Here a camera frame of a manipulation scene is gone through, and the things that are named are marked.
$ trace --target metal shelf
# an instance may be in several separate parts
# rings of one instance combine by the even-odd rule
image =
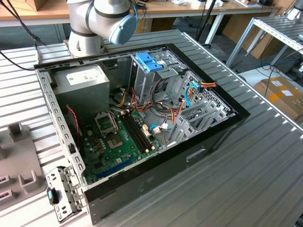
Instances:
[[[266,32],[268,34],[271,34],[273,37],[280,40],[287,46],[291,47],[295,51],[299,51],[301,54],[303,54],[303,41],[298,38],[300,34],[303,34],[303,21],[301,23],[295,24],[293,21],[288,20],[284,16],[257,17],[257,18],[253,18],[250,21],[248,27],[244,31],[242,37],[240,38],[231,56],[229,57],[226,66],[228,67],[231,66],[233,60],[235,59],[236,55],[239,53],[240,48],[244,44],[245,40],[249,36],[254,26],[257,26],[262,30],[256,36],[252,45],[248,49],[248,52],[258,42],[263,32]],[[281,54],[284,52],[285,49],[286,48],[283,48],[283,50],[277,55],[275,61],[281,56]]]
[[[292,226],[303,211],[303,130],[194,39],[178,30],[134,35],[109,52],[174,43],[251,116],[219,150],[103,220],[98,226]],[[40,50],[44,62],[70,58],[63,44]],[[24,67],[35,49],[5,51]],[[43,173],[67,165],[35,73],[0,58],[0,130],[29,125]],[[0,212],[0,226],[59,226],[46,192]],[[91,226],[85,209],[64,226]]]

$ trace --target blue plastic clip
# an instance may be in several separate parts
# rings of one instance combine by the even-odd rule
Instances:
[[[159,65],[148,53],[138,53],[136,54],[136,57],[138,58],[138,61],[146,67],[146,70],[148,72],[154,72],[163,69],[163,65]]]

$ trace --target red cable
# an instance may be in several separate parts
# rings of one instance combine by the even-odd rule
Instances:
[[[71,111],[72,115],[74,115],[74,118],[75,118],[75,121],[76,121],[76,126],[77,126],[77,135],[78,135],[78,138],[80,138],[79,125],[78,125],[77,116],[76,116],[75,112],[69,106],[67,106],[66,108]]]

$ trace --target metal latch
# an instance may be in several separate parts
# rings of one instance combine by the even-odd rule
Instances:
[[[63,223],[86,206],[79,180],[71,166],[59,166],[46,175],[47,196],[57,219]]]

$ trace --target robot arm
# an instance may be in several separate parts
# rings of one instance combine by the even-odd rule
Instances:
[[[298,0],[286,15],[289,20],[301,23],[303,18],[303,0]]]
[[[129,0],[68,0],[71,20],[69,50],[76,56],[101,53],[103,37],[122,45],[133,35],[137,20]]]

